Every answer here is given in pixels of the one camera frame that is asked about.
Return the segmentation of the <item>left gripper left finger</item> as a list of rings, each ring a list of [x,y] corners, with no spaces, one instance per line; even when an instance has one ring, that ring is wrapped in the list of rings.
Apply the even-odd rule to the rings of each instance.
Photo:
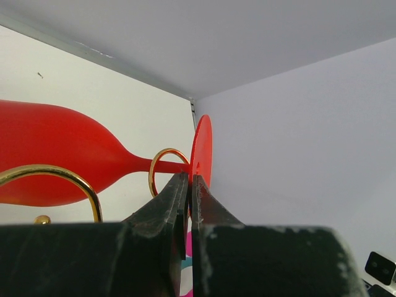
[[[186,173],[121,222],[1,227],[2,296],[178,296]]]

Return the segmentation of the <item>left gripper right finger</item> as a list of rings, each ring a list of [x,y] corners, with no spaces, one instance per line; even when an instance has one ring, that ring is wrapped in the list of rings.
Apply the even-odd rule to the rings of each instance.
[[[346,242],[323,226],[246,225],[196,175],[190,201],[195,296],[366,296]]]

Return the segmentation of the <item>pink wine glass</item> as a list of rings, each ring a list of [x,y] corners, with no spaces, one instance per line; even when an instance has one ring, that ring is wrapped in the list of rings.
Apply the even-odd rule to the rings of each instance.
[[[186,258],[192,258],[192,234],[187,233],[186,240]],[[180,296],[188,297],[193,296],[193,273],[192,267],[181,269],[181,283],[180,283]]]

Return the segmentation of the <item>red wine glass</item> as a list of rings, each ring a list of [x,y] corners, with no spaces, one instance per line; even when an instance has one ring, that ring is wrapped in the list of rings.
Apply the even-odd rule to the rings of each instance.
[[[86,180],[96,192],[122,177],[148,172],[152,161],[129,152],[106,127],[71,109],[1,101],[1,171],[54,165]],[[52,207],[85,199],[69,181],[37,175],[1,186],[1,203]]]

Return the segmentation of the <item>blue wine glass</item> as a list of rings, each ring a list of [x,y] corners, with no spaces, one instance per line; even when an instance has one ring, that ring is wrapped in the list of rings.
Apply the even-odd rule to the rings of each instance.
[[[192,258],[187,257],[185,260],[181,261],[181,269],[185,269],[187,267],[192,267]]]

